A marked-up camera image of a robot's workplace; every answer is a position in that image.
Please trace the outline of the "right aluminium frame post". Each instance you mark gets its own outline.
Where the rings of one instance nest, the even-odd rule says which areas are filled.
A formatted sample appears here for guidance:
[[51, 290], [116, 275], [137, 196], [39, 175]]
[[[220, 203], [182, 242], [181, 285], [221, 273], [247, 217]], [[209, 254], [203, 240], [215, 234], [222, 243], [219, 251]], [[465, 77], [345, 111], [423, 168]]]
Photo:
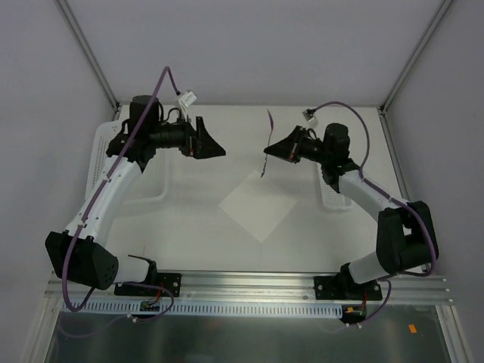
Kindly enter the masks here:
[[405, 61], [403, 68], [399, 72], [395, 82], [392, 84], [392, 87], [389, 90], [387, 96], [385, 97], [383, 103], [380, 105], [380, 113], [382, 115], [385, 116], [390, 107], [392, 106], [392, 103], [398, 96], [401, 88], [410, 77], [414, 68], [417, 66], [420, 57], [429, 45], [434, 34], [444, 21], [447, 13], [449, 12], [454, 3], [455, 1], [453, 0], [444, 0], [438, 3], [436, 10], [430, 18], [428, 24], [424, 27], [423, 32], [420, 34], [420, 37], [417, 40], [417, 43], [412, 48], [410, 55]]

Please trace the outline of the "left aluminium frame post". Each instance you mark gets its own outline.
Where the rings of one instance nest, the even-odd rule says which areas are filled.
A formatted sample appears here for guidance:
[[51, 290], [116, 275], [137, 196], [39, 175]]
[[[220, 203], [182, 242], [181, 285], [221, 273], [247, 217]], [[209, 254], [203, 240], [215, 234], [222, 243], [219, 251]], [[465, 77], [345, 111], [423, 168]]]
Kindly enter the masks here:
[[119, 109], [120, 103], [117, 100], [113, 89], [111, 88], [110, 83], [108, 82], [107, 77], [101, 68], [101, 65], [99, 64], [98, 59], [95, 56], [95, 53], [93, 52], [92, 47], [90, 46], [89, 41], [80, 25], [80, 22], [77, 20], [76, 15], [70, 6], [70, 3], [66, 0], [54, 0], [54, 3], [64, 19], [67, 28], [72, 33], [73, 38], [79, 46], [83, 57], [93, 72], [99, 86], [101, 87], [101, 90], [104, 93], [104, 96], [116, 113]]

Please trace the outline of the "large white perforated basket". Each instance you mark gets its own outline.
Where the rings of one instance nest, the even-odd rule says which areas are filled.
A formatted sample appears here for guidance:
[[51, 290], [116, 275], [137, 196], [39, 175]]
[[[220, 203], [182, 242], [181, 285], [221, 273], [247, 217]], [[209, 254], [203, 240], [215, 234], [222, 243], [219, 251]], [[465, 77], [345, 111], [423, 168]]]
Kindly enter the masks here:
[[[110, 141], [121, 131], [122, 121], [101, 124], [95, 133], [92, 146], [88, 177], [85, 188], [85, 198], [93, 191], [95, 184], [104, 168], [106, 151]], [[124, 206], [135, 206], [161, 202], [169, 191], [169, 151], [157, 150], [149, 161], [141, 177], [125, 194]]]

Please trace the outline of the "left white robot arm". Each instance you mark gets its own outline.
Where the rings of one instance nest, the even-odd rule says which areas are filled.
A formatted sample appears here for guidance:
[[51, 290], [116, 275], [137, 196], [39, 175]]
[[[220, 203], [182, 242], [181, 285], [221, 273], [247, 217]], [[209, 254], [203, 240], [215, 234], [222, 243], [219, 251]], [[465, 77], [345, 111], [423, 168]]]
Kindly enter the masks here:
[[62, 232], [52, 231], [46, 238], [48, 256], [62, 283], [106, 290], [131, 282], [142, 295], [157, 289], [156, 263], [140, 256], [115, 256], [106, 248], [107, 239], [130, 187], [159, 149], [175, 148], [196, 160], [226, 154], [209, 135], [203, 117], [188, 117], [196, 98], [193, 91], [177, 97], [179, 113], [173, 123], [161, 119], [156, 98], [132, 99], [128, 119], [114, 126], [116, 135], [110, 139], [100, 175], [80, 211]]

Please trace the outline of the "aluminium mounting rail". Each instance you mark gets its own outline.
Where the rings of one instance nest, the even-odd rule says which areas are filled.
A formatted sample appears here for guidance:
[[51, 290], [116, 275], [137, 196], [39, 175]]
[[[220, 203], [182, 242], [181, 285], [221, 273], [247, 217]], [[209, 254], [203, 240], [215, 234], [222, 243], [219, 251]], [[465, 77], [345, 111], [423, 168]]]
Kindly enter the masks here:
[[[179, 301], [251, 303], [341, 303], [344, 299], [316, 299], [321, 289], [317, 273], [179, 271]], [[443, 276], [391, 279], [389, 304], [451, 306], [455, 297]]]

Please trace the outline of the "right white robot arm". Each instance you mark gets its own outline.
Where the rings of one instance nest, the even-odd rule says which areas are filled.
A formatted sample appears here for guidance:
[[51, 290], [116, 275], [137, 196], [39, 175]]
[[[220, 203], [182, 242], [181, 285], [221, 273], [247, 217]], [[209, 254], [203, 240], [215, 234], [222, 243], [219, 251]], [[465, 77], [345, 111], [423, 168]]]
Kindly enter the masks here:
[[398, 274], [413, 275], [415, 267], [433, 265], [439, 251], [428, 205], [396, 199], [364, 177], [349, 156], [349, 146], [347, 127], [331, 123], [323, 138], [314, 138], [312, 130], [297, 126], [264, 151], [290, 163], [302, 159], [318, 163], [324, 183], [357, 203], [377, 223], [374, 252], [342, 265], [324, 286], [355, 299], [369, 283]]

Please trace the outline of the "aluminium frame post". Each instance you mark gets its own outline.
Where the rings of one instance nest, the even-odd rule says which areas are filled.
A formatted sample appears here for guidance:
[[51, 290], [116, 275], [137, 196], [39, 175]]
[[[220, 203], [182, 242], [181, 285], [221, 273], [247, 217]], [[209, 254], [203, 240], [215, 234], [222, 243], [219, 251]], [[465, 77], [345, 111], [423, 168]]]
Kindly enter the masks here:
[[387, 96], [385, 97], [383, 103], [380, 105], [380, 113], [382, 115], [385, 116], [390, 107], [392, 106], [392, 103], [398, 96], [401, 88], [410, 77], [414, 68], [417, 66], [420, 57], [429, 45], [434, 34], [444, 21], [447, 13], [449, 12], [454, 3], [455, 1], [453, 0], [444, 0], [438, 3], [436, 10], [430, 18], [428, 24], [424, 27], [423, 32], [420, 34], [420, 37], [417, 40], [417, 43], [412, 48], [410, 55], [405, 61], [403, 68], [399, 72], [395, 82], [392, 84], [392, 87], [389, 90]]
[[111, 88], [110, 83], [108, 82], [107, 77], [101, 68], [101, 65], [99, 64], [98, 59], [95, 56], [95, 53], [93, 52], [92, 47], [90, 46], [89, 41], [80, 25], [80, 22], [77, 20], [76, 15], [70, 6], [70, 3], [66, 0], [54, 0], [54, 3], [64, 19], [67, 28], [72, 33], [73, 38], [79, 46], [83, 57], [93, 72], [99, 86], [101, 87], [101, 90], [104, 93], [104, 96], [116, 113], [119, 109], [120, 103], [117, 100], [113, 89]]

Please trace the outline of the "small white perforated tray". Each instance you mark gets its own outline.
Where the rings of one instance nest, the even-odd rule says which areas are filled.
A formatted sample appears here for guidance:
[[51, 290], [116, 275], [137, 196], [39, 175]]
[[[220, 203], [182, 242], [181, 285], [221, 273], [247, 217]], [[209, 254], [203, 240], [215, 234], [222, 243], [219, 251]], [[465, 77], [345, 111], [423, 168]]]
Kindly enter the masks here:
[[321, 200], [323, 207], [329, 211], [347, 211], [352, 208], [352, 201], [342, 195], [338, 194], [333, 188], [328, 185], [320, 172], [318, 174]]

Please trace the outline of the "orange tape piece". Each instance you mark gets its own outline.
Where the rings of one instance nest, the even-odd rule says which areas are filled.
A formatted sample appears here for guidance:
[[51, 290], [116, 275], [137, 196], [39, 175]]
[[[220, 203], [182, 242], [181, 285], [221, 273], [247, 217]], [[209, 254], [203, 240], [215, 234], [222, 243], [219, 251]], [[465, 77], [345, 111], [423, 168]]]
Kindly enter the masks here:
[[413, 324], [408, 325], [408, 328], [412, 334], [417, 333], [417, 329]]

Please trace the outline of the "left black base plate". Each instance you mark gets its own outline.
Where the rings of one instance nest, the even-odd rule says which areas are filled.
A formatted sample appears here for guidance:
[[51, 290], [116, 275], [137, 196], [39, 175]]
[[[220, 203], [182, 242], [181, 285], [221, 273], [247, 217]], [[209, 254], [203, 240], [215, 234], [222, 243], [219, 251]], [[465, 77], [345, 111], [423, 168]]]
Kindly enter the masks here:
[[168, 296], [164, 291], [155, 289], [163, 287], [174, 297], [179, 297], [182, 286], [182, 275], [174, 272], [157, 272], [152, 278], [147, 278], [140, 283], [123, 283], [114, 287], [115, 296], [134, 297], [155, 297], [158, 293], [161, 296]]

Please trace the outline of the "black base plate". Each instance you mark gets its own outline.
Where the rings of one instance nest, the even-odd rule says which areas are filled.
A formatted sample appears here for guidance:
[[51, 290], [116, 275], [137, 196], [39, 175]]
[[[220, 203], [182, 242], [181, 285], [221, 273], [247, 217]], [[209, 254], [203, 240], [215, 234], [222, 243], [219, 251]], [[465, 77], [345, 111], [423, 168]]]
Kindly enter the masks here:
[[114, 287], [115, 296], [134, 297], [155, 297], [158, 293], [161, 296], [168, 296], [164, 291], [155, 289], [163, 287], [174, 297], [179, 297], [182, 286], [182, 275], [174, 272], [157, 272], [152, 278], [147, 278], [140, 283], [123, 283]]
[[339, 281], [336, 276], [314, 276], [313, 284], [317, 300], [367, 300], [381, 301], [380, 285], [376, 281], [364, 284]]

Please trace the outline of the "white paper napkin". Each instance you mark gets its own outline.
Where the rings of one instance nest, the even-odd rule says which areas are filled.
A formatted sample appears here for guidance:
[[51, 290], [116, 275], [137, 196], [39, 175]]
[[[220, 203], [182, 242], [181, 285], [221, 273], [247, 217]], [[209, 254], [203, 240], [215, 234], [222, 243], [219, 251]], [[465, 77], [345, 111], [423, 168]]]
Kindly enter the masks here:
[[292, 210], [296, 199], [283, 194], [271, 181], [254, 170], [220, 204], [219, 207], [263, 242]]

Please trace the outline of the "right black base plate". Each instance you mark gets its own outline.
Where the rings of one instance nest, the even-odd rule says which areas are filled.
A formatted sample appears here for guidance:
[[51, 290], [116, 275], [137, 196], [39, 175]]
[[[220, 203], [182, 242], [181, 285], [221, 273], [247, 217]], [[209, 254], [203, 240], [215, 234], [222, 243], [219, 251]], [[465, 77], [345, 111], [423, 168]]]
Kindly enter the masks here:
[[314, 276], [313, 284], [317, 300], [367, 300], [381, 301], [380, 285], [376, 281], [364, 284], [339, 281], [336, 276]]

